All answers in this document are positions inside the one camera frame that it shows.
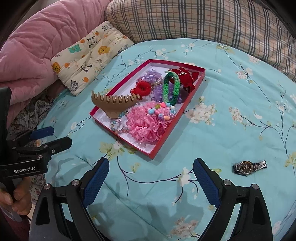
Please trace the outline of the person's left hand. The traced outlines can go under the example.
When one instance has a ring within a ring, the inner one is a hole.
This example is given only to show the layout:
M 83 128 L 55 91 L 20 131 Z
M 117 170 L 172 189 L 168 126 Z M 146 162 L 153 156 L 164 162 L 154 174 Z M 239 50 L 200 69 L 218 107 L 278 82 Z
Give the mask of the person's left hand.
M 1 207 L 11 208 L 19 215 L 28 215 L 32 209 L 31 194 L 30 194 L 30 177 L 24 177 L 14 190 L 14 198 L 1 189 Z

